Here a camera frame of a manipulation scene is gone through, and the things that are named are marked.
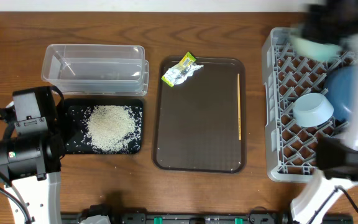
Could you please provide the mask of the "clear plastic bin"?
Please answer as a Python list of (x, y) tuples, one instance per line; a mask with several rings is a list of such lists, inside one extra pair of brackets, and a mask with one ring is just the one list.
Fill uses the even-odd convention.
[(144, 96), (149, 62), (140, 45), (52, 44), (41, 76), (68, 95)]

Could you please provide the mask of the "wooden chopstick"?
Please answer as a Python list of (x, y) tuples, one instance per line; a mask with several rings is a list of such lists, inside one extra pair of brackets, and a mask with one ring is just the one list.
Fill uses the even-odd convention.
[(241, 83), (240, 74), (237, 74), (237, 123), (238, 123), (238, 139), (242, 140), (242, 129), (241, 129)]

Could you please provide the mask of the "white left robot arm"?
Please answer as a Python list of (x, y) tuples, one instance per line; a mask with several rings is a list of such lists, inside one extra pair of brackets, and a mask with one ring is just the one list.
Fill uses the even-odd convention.
[(61, 223), (61, 159), (65, 133), (54, 101), (56, 86), (15, 91), (0, 108), (7, 124), (0, 140), (0, 193), (9, 200), (15, 223)]

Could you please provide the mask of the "mint green bowl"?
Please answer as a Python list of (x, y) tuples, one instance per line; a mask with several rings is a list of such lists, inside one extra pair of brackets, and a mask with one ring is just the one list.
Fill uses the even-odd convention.
[(319, 62), (331, 60), (341, 50), (338, 45), (320, 44), (292, 34), (290, 42), (298, 55)]

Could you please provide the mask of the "pile of rice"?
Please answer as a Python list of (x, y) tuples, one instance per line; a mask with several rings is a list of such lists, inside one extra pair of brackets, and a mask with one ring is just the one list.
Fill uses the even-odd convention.
[(134, 132), (134, 121), (129, 113), (118, 106), (98, 106), (87, 120), (91, 143), (102, 150), (120, 149), (123, 137)]

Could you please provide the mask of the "black plastic tray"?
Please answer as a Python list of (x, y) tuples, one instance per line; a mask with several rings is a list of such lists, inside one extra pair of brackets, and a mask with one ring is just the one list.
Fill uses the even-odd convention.
[[(129, 113), (135, 130), (123, 137), (120, 149), (102, 150), (91, 143), (87, 120), (98, 106), (118, 106)], [(66, 154), (136, 154), (142, 143), (143, 102), (131, 98), (69, 98), (64, 101), (62, 130)]]

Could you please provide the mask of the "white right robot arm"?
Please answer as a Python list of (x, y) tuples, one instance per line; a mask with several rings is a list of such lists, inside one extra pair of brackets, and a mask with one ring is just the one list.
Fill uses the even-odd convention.
[(289, 223), (322, 223), (326, 212), (358, 183), (358, 1), (308, 4), (303, 23), (293, 30), (290, 40), (300, 55), (313, 60), (330, 60), (342, 50), (356, 54), (349, 125), (340, 138), (318, 141), (317, 168), (290, 204)]

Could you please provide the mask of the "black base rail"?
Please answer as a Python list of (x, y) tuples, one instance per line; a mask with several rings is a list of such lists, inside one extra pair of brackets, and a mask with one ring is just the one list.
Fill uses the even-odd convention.
[[(62, 214), (62, 223), (118, 223), (118, 224), (278, 224), (290, 223), (283, 215), (270, 212), (257, 212), (246, 215), (167, 215), (167, 214), (144, 214), (125, 213), (122, 215), (101, 216), (106, 221), (85, 221), (86, 215), (77, 213)], [(353, 224), (350, 215), (326, 215), (323, 224)]]

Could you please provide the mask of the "brown serving tray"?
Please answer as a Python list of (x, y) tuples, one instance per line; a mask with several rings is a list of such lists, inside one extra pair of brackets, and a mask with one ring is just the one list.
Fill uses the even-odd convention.
[(159, 82), (152, 160), (163, 170), (238, 173), (247, 164), (245, 67), (235, 58), (199, 57), (196, 63), (204, 67), (182, 84)]

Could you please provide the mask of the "light blue bowl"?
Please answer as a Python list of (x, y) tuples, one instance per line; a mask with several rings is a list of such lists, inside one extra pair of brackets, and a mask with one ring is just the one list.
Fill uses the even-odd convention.
[(293, 117), (301, 127), (319, 126), (328, 121), (333, 113), (332, 104), (320, 93), (305, 94), (294, 102)]

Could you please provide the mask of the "grey dishwasher rack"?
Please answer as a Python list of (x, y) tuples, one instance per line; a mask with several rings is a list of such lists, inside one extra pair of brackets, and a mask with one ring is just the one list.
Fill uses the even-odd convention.
[(276, 182), (308, 182), (316, 164), (318, 140), (340, 133), (348, 123), (332, 116), (319, 126), (301, 127), (292, 115), (294, 102), (308, 93), (328, 94), (323, 88), (327, 73), (354, 64), (356, 56), (338, 53), (330, 62), (304, 58), (291, 45), (290, 32), (290, 28), (272, 29), (262, 47), (267, 175)]

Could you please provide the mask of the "dark blue plate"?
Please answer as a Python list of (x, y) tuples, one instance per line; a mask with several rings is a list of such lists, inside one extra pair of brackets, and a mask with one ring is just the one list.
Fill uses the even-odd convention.
[(356, 66), (346, 66), (334, 70), (326, 77), (324, 88), (325, 94), (334, 108), (333, 116), (339, 122), (349, 121), (352, 115), (352, 97)]

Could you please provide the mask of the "yellow wrapper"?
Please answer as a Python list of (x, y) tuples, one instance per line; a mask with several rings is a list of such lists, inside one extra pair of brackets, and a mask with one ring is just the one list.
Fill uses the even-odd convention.
[(187, 52), (176, 65), (164, 73), (161, 79), (168, 86), (174, 87), (185, 82), (188, 77), (192, 77), (197, 70), (203, 67), (204, 65), (197, 65), (196, 58)]

